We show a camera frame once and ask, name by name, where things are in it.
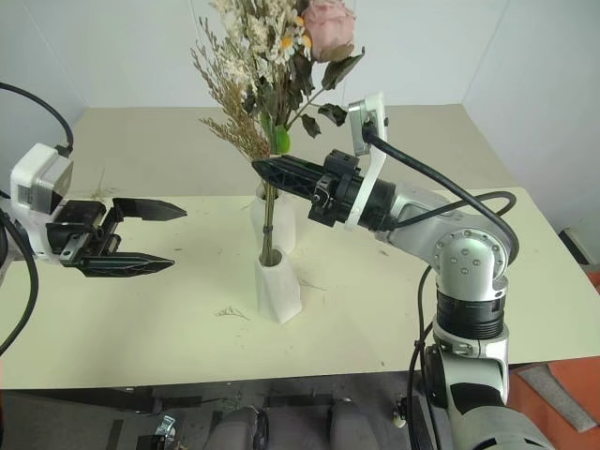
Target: robotic arm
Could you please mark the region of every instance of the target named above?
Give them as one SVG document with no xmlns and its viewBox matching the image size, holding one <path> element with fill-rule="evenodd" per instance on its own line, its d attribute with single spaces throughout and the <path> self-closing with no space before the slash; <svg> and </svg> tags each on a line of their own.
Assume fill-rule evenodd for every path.
<svg viewBox="0 0 600 450">
<path fill-rule="evenodd" d="M 25 259 L 31 279 L 29 300 L 14 330 L 0 344 L 0 356 L 25 327 L 38 295 L 35 260 L 75 267 L 86 277 L 134 277 L 174 264 L 144 253 L 119 252 L 115 233 L 125 218 L 170 220 L 186 215 L 173 204 L 149 199 L 102 202 L 65 200 L 73 163 L 68 158 L 73 134 L 67 121 L 48 103 L 21 88 L 0 82 L 8 90 L 35 101 L 63 126 L 67 146 L 34 145 L 13 167 L 9 194 L 0 191 L 0 286 L 15 260 Z"/>
<path fill-rule="evenodd" d="M 378 179 L 385 156 L 369 144 L 384 140 L 382 110 L 381 96 L 349 109 L 355 153 L 370 150 L 374 162 L 365 178 L 359 174 L 358 157 L 338 150 L 322 166 L 290 156 L 255 161 L 253 166 L 268 183 L 310 200 L 309 218 L 330 227 L 337 221 L 346 228 L 366 227 L 437 272 L 435 344 L 427 348 L 425 361 L 427 394 L 447 410 L 457 449 L 550 449 L 526 416 L 504 406 L 504 274 L 518 243 L 488 218 L 457 209 L 423 219 L 448 201 L 420 187 Z"/>
</svg>

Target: orange cloth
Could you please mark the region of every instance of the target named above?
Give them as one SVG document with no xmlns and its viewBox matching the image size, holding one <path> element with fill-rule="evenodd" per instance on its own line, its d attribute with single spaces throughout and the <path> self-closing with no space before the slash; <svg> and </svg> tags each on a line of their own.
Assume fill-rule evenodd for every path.
<svg viewBox="0 0 600 450">
<path fill-rule="evenodd" d="M 563 361 L 562 363 L 564 365 L 559 365 L 560 370 L 571 370 L 569 368 L 571 361 Z M 517 371 L 513 370 L 510 374 L 510 391 L 508 396 L 508 406 L 510 408 L 527 415 L 557 450 L 600 450 L 600 427 L 594 427 L 584 433 L 578 433 L 571 424 L 517 375 Z M 576 376 L 576 372 L 573 375 L 569 374 L 569 380 L 574 380 Z M 597 388 L 600 387 L 600 378 L 596 377 L 594 379 L 591 376 L 581 384 L 584 387 L 590 384 Z"/>
<path fill-rule="evenodd" d="M 590 279 L 596 290 L 600 293 L 600 272 L 588 274 L 588 278 Z"/>
</svg>

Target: white vase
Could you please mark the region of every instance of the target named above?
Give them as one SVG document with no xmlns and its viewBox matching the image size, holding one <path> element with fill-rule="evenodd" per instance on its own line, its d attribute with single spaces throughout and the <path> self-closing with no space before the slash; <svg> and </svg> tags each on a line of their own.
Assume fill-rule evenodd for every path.
<svg viewBox="0 0 600 450">
<path fill-rule="evenodd" d="M 288 255 L 281 248 L 274 248 L 274 251 L 278 264 L 265 267 L 259 259 L 255 262 L 259 313 L 275 322 L 285 323 L 302 310 L 300 283 Z"/>
<path fill-rule="evenodd" d="M 256 199 L 250 206 L 250 218 L 259 246 L 263 245 L 264 205 L 264 188 L 260 183 L 256 188 Z M 292 253 L 296 247 L 296 215 L 290 196 L 281 190 L 273 210 L 273 247 L 279 247 L 285 253 Z"/>
</svg>

